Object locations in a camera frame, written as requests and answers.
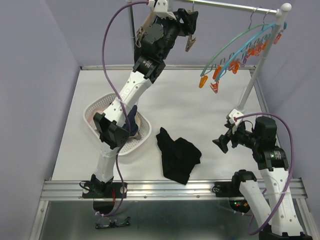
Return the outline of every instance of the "glass panel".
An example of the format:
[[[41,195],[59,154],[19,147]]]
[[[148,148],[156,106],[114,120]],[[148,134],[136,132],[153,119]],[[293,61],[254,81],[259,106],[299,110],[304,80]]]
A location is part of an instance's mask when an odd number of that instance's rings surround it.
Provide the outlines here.
[[[123,202],[113,221],[130,226],[95,229],[92,202],[50,202],[41,240],[258,240],[249,236],[249,216],[234,214],[227,200]],[[257,228],[256,221],[252,230]]]

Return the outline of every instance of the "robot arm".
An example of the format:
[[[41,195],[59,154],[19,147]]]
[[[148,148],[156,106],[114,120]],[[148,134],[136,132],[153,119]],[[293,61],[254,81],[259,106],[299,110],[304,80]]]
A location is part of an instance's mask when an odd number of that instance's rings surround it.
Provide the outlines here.
[[[249,203],[259,227],[271,214],[270,209],[277,208],[278,201],[283,193],[286,181],[289,176],[289,164],[285,151],[276,146],[277,125],[269,117],[260,116],[255,120],[255,127],[252,132],[246,130],[242,119],[235,120],[243,116],[236,109],[228,115],[228,131],[213,142],[224,152],[228,152],[229,141],[232,147],[239,144],[252,150],[252,156],[258,165],[258,169],[263,177],[268,195],[269,204],[260,192],[257,179],[250,171],[240,170],[232,177],[231,188],[235,192],[241,193]],[[259,233],[260,240],[276,239],[300,239],[310,240],[310,236],[304,235],[297,214],[294,208],[290,188],[285,192],[283,201],[272,217],[272,221]]]
[[[196,30],[197,11],[187,12],[180,8],[171,12],[167,0],[158,0],[156,4],[150,0],[148,5],[156,19],[145,29],[140,46],[135,46],[133,70],[119,93],[126,113],[159,77],[166,66],[164,60],[177,37],[192,35]],[[119,99],[115,99],[102,114],[96,113],[93,120],[102,145],[97,168],[91,180],[84,184],[82,197],[106,198],[112,189],[117,153],[125,145],[130,133],[123,128],[125,115]]]

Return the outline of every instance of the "white plastic basket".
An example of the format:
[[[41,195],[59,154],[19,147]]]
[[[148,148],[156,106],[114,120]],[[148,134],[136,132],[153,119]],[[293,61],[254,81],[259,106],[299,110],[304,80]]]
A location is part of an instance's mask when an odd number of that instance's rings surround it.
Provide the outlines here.
[[[88,127],[91,129],[91,131],[94,133],[94,135],[99,140],[99,132],[96,129],[96,126],[94,124],[94,114],[96,112],[103,112],[109,105],[116,99],[116,94],[110,93],[108,95],[105,95],[98,100],[96,100],[94,103],[90,104],[84,111],[83,111],[83,119],[85,123],[88,125]],[[141,136],[140,140],[133,139],[129,142],[127,142],[123,148],[121,149],[119,155],[123,156],[126,155],[136,148],[138,148],[144,141],[148,139],[148,137],[151,134],[151,124],[143,115],[141,115],[137,111],[137,116],[140,119],[140,127],[139,127],[139,133]]]

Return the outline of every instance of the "white wall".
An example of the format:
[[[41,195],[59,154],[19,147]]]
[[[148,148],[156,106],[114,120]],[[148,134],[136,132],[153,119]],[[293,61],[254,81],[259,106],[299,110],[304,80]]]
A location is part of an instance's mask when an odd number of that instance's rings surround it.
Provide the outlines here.
[[[123,6],[125,0],[46,0],[65,39],[80,66],[102,65],[101,46],[109,20]],[[282,3],[294,3],[295,0],[222,0],[232,4],[247,6],[263,6],[277,9]],[[175,9],[191,9],[191,3],[175,1]],[[206,5],[196,5],[199,11],[198,24],[195,32],[196,43],[186,53],[186,37],[178,37],[175,47],[171,50],[165,63],[176,65],[198,65],[207,61],[238,33],[248,28],[250,12],[215,8]],[[135,28],[137,29],[149,12],[145,5],[133,6]],[[262,22],[264,14],[255,13],[252,16],[253,25]],[[266,23],[275,18],[267,15]],[[221,57],[238,50],[248,39],[248,36],[233,43]],[[249,58],[247,64],[256,64],[257,59]],[[106,44],[106,64],[133,64],[132,42],[130,38],[128,11],[120,13],[110,28]]]
[[[79,67],[44,0],[2,0],[0,32],[0,239],[27,240]]]
[[[283,117],[294,138],[294,177],[301,177],[308,204],[320,227],[320,1],[297,1],[281,40],[270,50],[259,76],[272,113]],[[279,140],[290,151],[286,130],[278,125]]]

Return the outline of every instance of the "orange clothespin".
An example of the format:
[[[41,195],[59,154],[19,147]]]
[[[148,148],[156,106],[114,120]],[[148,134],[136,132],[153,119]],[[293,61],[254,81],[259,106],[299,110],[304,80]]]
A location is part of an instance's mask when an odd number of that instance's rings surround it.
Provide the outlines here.
[[[254,51],[254,55],[255,55],[255,56],[259,56],[259,55],[260,55],[260,52],[261,52],[261,50],[262,50],[262,47],[263,47],[263,44],[262,44],[262,43],[257,44],[257,47],[255,48],[255,51]]]
[[[217,76],[218,76],[218,74],[220,73],[221,69],[222,69],[222,66],[220,66],[220,65],[218,65],[218,67],[215,69],[214,74],[213,74],[213,76],[212,76],[212,78],[213,78],[214,80],[217,78]]]
[[[268,41],[269,41],[269,39],[267,39],[267,40],[265,41],[265,43],[264,43],[263,46],[262,46],[262,50],[265,50],[265,48],[266,48],[266,46],[267,46],[267,44],[268,44]]]
[[[240,66],[240,60],[237,59],[234,64],[234,68],[232,68],[233,74],[236,74],[238,72],[239,66]]]
[[[199,82],[199,88],[203,88],[203,86],[206,84],[206,81],[208,80],[208,76],[204,75],[203,77],[201,77],[201,80]]]
[[[234,67],[235,67],[235,60],[233,59],[228,67],[228,70],[231,71]]]
[[[215,94],[218,93],[218,87],[219,87],[219,81],[217,81],[216,83],[210,83],[210,88],[212,89],[212,91],[214,91]]]
[[[246,53],[248,54],[248,57],[255,55],[255,48],[249,48]]]
[[[282,34],[281,34],[281,32],[279,32],[278,35],[275,37],[273,44],[277,44],[279,39],[281,38],[281,36],[282,36]]]

